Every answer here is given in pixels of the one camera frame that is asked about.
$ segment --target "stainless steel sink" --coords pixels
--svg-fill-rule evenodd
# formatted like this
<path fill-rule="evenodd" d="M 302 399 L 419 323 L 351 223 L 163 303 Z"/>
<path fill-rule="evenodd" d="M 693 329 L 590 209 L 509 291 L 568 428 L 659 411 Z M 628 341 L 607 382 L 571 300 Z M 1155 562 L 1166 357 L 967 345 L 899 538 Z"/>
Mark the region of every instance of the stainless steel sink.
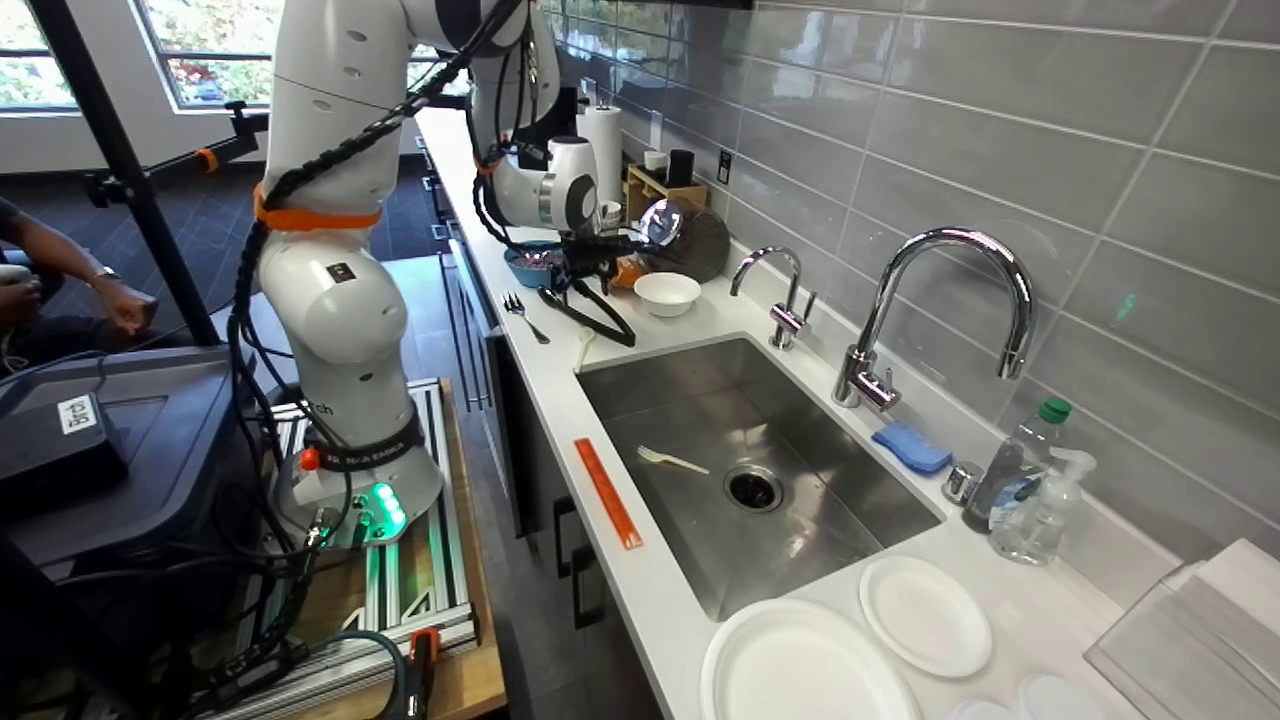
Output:
<path fill-rule="evenodd" d="M 578 382 L 711 619 L 937 523 L 752 341 L 589 369 Z"/>

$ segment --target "kitchen counter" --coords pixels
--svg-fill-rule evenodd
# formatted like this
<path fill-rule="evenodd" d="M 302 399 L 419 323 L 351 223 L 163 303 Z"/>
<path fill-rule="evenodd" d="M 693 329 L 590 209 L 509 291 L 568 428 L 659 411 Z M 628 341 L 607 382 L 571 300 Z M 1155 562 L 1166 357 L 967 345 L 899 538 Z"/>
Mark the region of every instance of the kitchen counter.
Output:
<path fill-rule="evenodd" d="M 564 483 L 578 509 L 578 519 L 590 536 L 590 546 L 598 555 L 598 568 L 607 576 L 607 589 L 615 595 L 615 607 L 632 632 L 634 657 L 647 667 L 647 678 L 657 694 L 663 698 L 669 715 L 700 715 L 700 667 L 704 652 L 717 637 L 717 619 L 704 614 L 693 585 L 683 580 L 673 546 L 659 536 L 659 523 L 641 501 L 641 487 L 632 483 L 618 451 L 611 448 L 602 422 L 597 419 L 589 397 L 576 382 L 576 372 L 602 361 L 628 361 L 669 349 L 704 345 L 711 336 L 752 336 L 758 349 L 807 393 L 817 397 L 856 440 L 868 443 L 871 457 L 887 460 L 868 436 L 879 428 L 879 416 L 865 407 L 838 407 L 830 399 L 836 379 L 836 357 L 838 341 L 818 336 L 847 336 L 852 329 L 836 329 L 838 320 L 818 315 L 817 336 L 794 341 L 792 352 L 768 349 L 768 303 L 778 296 L 778 278 L 763 267 L 748 276 L 742 296 L 726 296 L 726 278 L 704 282 L 700 303 L 680 320 L 651 320 L 632 296 L 615 296 L 611 303 L 618 315 L 634 329 L 641 345 L 618 349 L 602 336 L 590 336 L 589 329 L 571 323 L 568 315 L 538 303 L 537 291 L 521 287 L 521 278 L 504 263 L 504 243 L 482 231 L 482 223 L 473 211 L 473 154 L 466 154 L 466 130 L 457 110 L 419 110 L 417 120 L 445 190 L 457 209 L 460 231 L 466 237 L 466 248 L 481 263 L 482 287 L 492 303 L 500 306 L 504 296 L 523 296 L 526 320 L 537 320 L 551 345 L 537 345 L 537 336 L 517 320 L 504 315 L 517 363 L 523 372 L 531 407 L 547 430 L 547 443 L 564 468 Z M 918 402 L 929 393 L 918 379 L 894 372 L 905 397 Z M 962 407 L 941 407 L 951 416 L 951 422 L 981 422 Z M 615 483 L 618 504 L 632 510 L 641 546 L 625 546 L 618 536 L 607 523 L 607 510 L 590 487 L 590 474 L 584 470 L 576 457 L 576 440 L 590 440 L 602 470 Z M 1097 705 L 1106 715 L 1135 715 L 1125 694 L 1088 667 L 1082 652 L 1088 645 L 1125 613 L 1110 595 L 1091 589 L 1082 576 L 1076 576 L 1068 562 L 1050 568 L 1025 568 L 1011 558 L 998 558 L 984 536 L 967 532 L 954 509 L 941 496 L 941 480 L 918 480 L 890 465 L 894 474 L 941 516 L 941 523 L 914 538 L 905 538 L 879 555 L 918 555 L 944 568 L 951 580 L 959 580 L 984 607 L 994 627 L 994 657 L 992 662 L 971 678 L 931 678 L 914 671 L 912 662 L 894 658 L 887 649 L 887 662 L 905 676 L 905 682 L 914 694 L 918 715 L 944 715 L 959 698 L 1011 698 L 1016 682 L 1037 671 L 1055 671 L 1071 678 L 1076 687 L 1091 691 Z M 860 614 L 856 589 L 868 562 L 879 555 L 868 555 L 860 562 L 847 562 L 817 585 L 802 585 L 786 595 L 824 604 L 865 627 L 871 638 L 868 619 Z"/>

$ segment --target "white plate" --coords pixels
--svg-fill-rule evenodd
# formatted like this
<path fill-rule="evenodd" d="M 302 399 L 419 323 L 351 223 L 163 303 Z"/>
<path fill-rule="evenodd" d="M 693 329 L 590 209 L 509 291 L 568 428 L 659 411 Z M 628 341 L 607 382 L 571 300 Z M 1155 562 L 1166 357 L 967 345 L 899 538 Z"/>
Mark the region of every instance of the white plate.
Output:
<path fill-rule="evenodd" d="M 844 614 L 768 599 L 736 613 L 704 657 L 707 720 L 912 720 L 914 705 L 885 652 Z"/>
<path fill-rule="evenodd" d="M 871 632 L 929 676 L 959 678 L 992 658 L 986 613 L 962 585 L 914 555 L 871 562 L 860 580 L 860 604 Z"/>

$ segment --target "blue sponge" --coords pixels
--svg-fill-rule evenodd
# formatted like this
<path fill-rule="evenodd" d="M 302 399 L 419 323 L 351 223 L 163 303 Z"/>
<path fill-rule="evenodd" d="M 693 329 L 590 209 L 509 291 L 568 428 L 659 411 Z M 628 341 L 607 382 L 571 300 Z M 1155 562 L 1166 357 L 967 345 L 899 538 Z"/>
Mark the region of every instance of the blue sponge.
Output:
<path fill-rule="evenodd" d="M 951 465 L 951 451 L 937 448 L 908 422 L 885 422 L 871 440 L 885 443 L 914 474 L 937 474 Z"/>

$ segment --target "faucet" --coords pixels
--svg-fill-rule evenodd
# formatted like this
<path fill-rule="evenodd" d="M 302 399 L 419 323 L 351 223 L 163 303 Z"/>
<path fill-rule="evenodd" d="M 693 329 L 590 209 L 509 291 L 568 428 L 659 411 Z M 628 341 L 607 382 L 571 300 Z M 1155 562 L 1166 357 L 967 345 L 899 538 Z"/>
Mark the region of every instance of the faucet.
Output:
<path fill-rule="evenodd" d="M 836 374 L 836 399 L 847 399 L 856 393 L 856 399 L 871 399 L 879 411 L 890 407 L 899 399 L 899 393 L 890 386 L 887 374 L 877 374 L 877 336 L 885 329 L 885 315 L 890 306 L 890 296 L 894 296 L 894 282 L 899 276 L 908 273 L 908 263 L 931 248 L 931 243 L 954 243 L 954 248 L 977 248 L 984 256 L 992 256 L 998 263 L 998 273 L 1007 276 L 1011 282 L 1011 323 L 1007 323 L 1007 336 L 1004 336 L 1004 352 L 998 352 L 998 363 L 994 363 L 994 374 L 1016 374 L 1025 357 L 1028 357 L 1028 345 L 1033 345 L 1033 306 L 1037 306 L 1037 296 L 1033 296 L 1033 278 L 1025 273 L 1025 263 L 992 237 L 984 231 L 971 231 L 971 229 L 931 229 L 931 231 L 918 231 L 912 237 L 885 267 L 879 276 L 879 291 L 877 291 L 877 303 L 865 320 L 865 331 L 856 336 L 856 345 L 844 352 L 844 369 Z"/>
<path fill-rule="evenodd" d="M 792 349 L 792 336 L 807 323 L 817 291 L 807 291 L 802 311 L 794 311 L 794 296 L 801 296 L 801 256 L 792 248 L 756 248 L 736 273 L 732 273 L 732 287 L 726 296 L 736 296 L 742 287 L 748 267 L 756 267 L 763 256 L 778 252 L 792 263 L 792 278 L 786 278 L 786 300 L 770 303 L 770 349 Z"/>

